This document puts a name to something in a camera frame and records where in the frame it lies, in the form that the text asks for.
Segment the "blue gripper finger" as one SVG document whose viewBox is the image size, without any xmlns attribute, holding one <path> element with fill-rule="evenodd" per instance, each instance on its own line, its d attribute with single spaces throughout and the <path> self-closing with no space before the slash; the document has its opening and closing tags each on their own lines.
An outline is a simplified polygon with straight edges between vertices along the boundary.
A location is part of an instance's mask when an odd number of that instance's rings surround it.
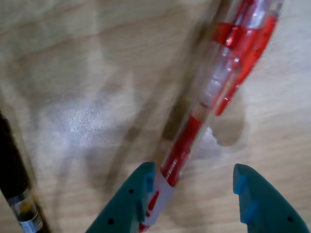
<svg viewBox="0 0 311 233">
<path fill-rule="evenodd" d="M 141 164 L 122 184 L 87 229 L 88 233 L 138 233 L 153 191 L 155 164 Z"/>
<path fill-rule="evenodd" d="M 239 196 L 240 220 L 249 233 L 308 233 L 288 201 L 252 167 L 235 164 L 233 192 Z"/>
</svg>

